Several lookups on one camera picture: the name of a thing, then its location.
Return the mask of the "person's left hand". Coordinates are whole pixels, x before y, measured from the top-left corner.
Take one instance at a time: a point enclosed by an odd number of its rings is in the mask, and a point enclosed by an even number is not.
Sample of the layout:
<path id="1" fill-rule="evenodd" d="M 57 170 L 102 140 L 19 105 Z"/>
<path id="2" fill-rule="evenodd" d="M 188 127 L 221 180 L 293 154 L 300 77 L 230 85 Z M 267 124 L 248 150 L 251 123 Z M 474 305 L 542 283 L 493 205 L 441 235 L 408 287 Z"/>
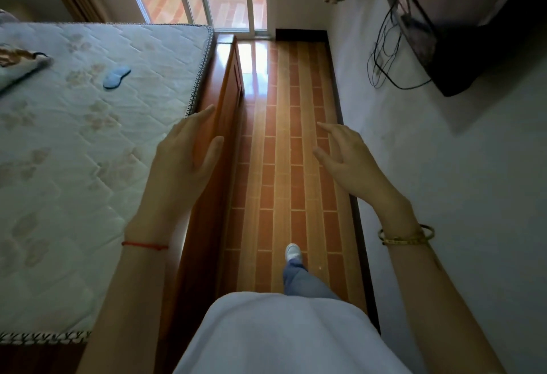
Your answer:
<path id="1" fill-rule="evenodd" d="M 168 246 L 174 229 L 191 211 L 212 175 L 197 175 L 195 141 L 215 106 L 181 119 L 159 143 L 139 208 L 125 230 L 125 241 Z"/>

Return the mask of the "blue eye mask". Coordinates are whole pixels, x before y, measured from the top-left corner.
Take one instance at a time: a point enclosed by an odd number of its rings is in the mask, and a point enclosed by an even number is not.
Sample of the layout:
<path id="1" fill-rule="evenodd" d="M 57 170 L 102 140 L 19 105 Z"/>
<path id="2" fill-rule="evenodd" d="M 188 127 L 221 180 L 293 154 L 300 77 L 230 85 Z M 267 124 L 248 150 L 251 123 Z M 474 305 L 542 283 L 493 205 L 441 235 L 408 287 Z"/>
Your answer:
<path id="1" fill-rule="evenodd" d="M 116 89 L 120 86 L 122 80 L 131 73 L 129 66 L 117 66 L 106 73 L 103 78 L 102 86 L 104 89 Z"/>

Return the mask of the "blue jeans leg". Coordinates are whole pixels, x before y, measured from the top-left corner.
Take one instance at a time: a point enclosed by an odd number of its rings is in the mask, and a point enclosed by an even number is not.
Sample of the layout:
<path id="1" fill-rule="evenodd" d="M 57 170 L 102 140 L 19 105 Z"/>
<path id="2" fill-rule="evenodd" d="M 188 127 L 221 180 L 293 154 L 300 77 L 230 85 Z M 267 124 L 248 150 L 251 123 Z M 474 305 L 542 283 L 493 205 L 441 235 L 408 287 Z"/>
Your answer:
<path id="1" fill-rule="evenodd" d="M 289 260 L 283 270 L 283 293 L 308 299 L 341 299 L 323 281 L 311 274 L 299 259 Z"/>

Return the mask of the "wooden bed frame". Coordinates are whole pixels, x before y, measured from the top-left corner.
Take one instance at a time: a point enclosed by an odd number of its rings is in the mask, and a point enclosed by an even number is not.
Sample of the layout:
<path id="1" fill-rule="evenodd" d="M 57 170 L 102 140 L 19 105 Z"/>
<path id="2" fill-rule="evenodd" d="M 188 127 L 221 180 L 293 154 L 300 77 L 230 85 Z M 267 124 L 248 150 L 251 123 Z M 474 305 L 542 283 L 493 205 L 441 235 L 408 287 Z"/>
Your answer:
<path id="1" fill-rule="evenodd" d="M 214 104 L 216 111 L 196 139 L 194 160 L 203 160 L 206 145 L 215 136 L 224 137 L 224 146 L 189 224 L 182 225 L 169 250 L 156 374 L 167 374 L 176 366 L 216 296 L 244 86 L 236 36 L 216 34 L 215 41 L 197 108 Z M 0 374 L 75 374 L 88 337 L 84 332 L 65 338 L 28 335 L 23 344 L 1 344 Z"/>

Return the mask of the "person's right forearm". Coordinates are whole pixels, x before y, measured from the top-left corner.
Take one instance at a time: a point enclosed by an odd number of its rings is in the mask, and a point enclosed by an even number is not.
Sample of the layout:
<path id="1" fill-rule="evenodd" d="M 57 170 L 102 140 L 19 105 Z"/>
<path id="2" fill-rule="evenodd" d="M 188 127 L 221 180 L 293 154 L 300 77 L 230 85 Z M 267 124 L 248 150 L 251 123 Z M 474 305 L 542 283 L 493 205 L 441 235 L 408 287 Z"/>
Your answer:
<path id="1" fill-rule="evenodd" d="M 429 374 L 507 374 L 430 244 L 387 249 Z"/>

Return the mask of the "gold bangle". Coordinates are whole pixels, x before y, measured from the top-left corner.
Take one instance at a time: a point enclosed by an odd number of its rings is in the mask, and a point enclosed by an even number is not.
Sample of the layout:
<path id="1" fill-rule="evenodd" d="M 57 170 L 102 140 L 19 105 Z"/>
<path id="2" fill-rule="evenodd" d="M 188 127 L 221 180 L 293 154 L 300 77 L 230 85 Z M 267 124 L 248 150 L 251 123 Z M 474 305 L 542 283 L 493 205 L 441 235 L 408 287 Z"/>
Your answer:
<path id="1" fill-rule="evenodd" d="M 409 238 L 386 238 L 381 228 L 378 232 L 378 238 L 384 246 L 420 246 L 428 244 L 435 237 L 435 229 L 432 226 L 420 224 L 421 230 Z"/>

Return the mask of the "wall-mounted black television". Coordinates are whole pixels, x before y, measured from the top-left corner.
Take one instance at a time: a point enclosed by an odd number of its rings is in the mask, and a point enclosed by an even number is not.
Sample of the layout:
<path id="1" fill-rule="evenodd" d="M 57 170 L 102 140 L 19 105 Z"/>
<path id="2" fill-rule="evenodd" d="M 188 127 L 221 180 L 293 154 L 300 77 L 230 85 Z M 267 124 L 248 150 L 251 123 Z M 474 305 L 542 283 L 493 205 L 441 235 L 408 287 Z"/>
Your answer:
<path id="1" fill-rule="evenodd" d="M 547 14 L 547 0 L 388 0 L 396 24 L 445 97 L 467 90 Z"/>

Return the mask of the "white shirt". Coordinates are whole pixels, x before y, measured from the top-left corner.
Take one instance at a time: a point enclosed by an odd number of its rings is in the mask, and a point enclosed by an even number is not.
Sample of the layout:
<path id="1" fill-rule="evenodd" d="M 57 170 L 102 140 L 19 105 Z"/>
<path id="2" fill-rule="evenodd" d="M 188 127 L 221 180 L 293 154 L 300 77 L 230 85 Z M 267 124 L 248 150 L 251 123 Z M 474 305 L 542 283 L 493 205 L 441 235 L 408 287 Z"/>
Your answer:
<path id="1" fill-rule="evenodd" d="M 173 374 L 412 374 L 359 308 L 231 293 L 207 311 Z"/>

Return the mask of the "person's left forearm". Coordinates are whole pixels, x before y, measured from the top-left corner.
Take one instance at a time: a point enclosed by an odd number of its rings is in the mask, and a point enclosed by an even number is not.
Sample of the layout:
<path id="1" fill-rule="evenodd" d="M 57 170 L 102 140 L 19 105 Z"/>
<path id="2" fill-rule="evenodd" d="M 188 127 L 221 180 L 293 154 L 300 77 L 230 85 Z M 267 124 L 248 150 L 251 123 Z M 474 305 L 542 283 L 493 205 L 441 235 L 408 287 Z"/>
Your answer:
<path id="1" fill-rule="evenodd" d="M 153 374 L 168 246 L 122 242 L 76 374 Z"/>

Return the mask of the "person's right hand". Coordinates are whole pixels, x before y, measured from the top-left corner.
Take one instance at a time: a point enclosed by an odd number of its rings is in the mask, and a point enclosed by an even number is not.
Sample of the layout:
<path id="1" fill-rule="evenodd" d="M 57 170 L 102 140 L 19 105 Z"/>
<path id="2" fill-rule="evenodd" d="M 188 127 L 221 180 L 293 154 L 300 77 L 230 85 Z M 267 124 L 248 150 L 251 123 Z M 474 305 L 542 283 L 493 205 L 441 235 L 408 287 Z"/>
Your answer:
<path id="1" fill-rule="evenodd" d="M 336 124 L 317 122 L 328 132 L 340 150 L 342 172 L 336 183 L 348 193 L 370 205 L 386 238 L 409 238 L 420 232 L 420 224 L 410 201 L 390 182 L 356 131 L 346 136 Z"/>

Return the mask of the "white quilted mattress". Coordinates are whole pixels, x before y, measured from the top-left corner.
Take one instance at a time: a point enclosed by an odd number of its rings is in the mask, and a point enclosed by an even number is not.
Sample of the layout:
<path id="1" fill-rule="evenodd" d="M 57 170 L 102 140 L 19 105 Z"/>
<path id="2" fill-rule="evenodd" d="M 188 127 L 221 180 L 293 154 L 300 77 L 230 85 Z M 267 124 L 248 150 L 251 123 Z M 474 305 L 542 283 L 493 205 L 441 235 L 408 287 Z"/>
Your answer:
<path id="1" fill-rule="evenodd" d="M 54 61 L 0 94 L 0 345 L 90 334 L 158 143 L 196 109 L 214 30 L 4 23 Z M 129 66 L 116 89 L 108 71 Z"/>

